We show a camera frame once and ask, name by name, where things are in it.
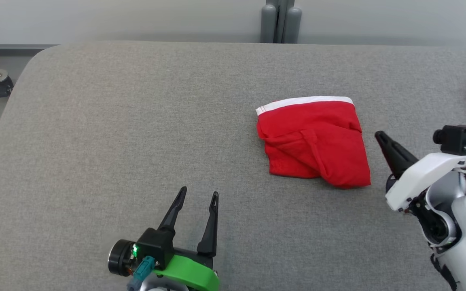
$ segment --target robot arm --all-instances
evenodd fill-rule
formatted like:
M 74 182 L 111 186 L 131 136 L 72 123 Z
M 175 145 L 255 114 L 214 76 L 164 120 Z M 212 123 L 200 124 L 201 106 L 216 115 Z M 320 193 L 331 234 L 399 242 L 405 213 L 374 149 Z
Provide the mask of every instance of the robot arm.
M 218 193 L 214 192 L 209 218 L 197 251 L 174 247 L 174 227 L 183 208 L 186 187 L 179 190 L 157 230 L 147 228 L 137 241 L 120 239 L 109 253 L 108 268 L 113 274 L 130 276 L 127 291 L 218 291 L 219 279 L 213 270 L 217 253 Z
M 436 131 L 442 153 L 421 160 L 383 131 L 375 138 L 392 170 L 386 184 L 390 208 L 416 216 L 433 265 L 452 290 L 466 291 L 466 127 Z

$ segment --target gray fabric surface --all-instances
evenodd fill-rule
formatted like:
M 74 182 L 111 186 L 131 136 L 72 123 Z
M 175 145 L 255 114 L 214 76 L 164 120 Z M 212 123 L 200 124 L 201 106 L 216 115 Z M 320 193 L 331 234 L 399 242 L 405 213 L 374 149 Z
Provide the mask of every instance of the gray fabric surface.
M 354 101 L 372 186 L 268 173 L 255 108 L 311 95 Z M 217 190 L 222 290 L 446 291 L 416 220 L 385 202 L 373 138 L 385 130 L 424 156 L 444 124 L 466 124 L 466 49 L 49 48 L 0 121 L 0 290 L 124 290 L 107 271 L 111 246 L 157 226 L 186 185 L 174 245 L 196 248 Z

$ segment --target metal bracket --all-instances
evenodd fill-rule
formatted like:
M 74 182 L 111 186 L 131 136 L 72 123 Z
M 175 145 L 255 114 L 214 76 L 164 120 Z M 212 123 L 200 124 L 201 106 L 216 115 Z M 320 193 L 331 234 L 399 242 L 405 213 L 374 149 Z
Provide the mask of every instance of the metal bracket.
M 298 42 L 301 9 L 294 0 L 266 0 L 262 7 L 260 42 L 296 44 Z

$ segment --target red cloth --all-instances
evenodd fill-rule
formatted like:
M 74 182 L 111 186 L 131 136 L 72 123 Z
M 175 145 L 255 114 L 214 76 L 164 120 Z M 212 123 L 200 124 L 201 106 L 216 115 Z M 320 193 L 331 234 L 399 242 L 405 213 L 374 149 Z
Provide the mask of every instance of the red cloth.
M 291 98 L 256 111 L 258 136 L 265 141 L 271 174 L 322 177 L 341 188 L 371 184 L 362 131 L 350 98 Z

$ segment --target gray wall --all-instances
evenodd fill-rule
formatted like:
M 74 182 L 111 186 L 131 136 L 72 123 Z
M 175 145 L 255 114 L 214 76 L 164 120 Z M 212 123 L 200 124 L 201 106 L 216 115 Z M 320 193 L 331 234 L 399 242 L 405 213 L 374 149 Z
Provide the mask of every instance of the gray wall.
M 0 0 L 0 44 L 257 42 L 265 0 Z M 466 45 L 466 0 L 296 0 L 299 42 Z
M 305 44 L 466 45 L 466 0 L 296 0 Z

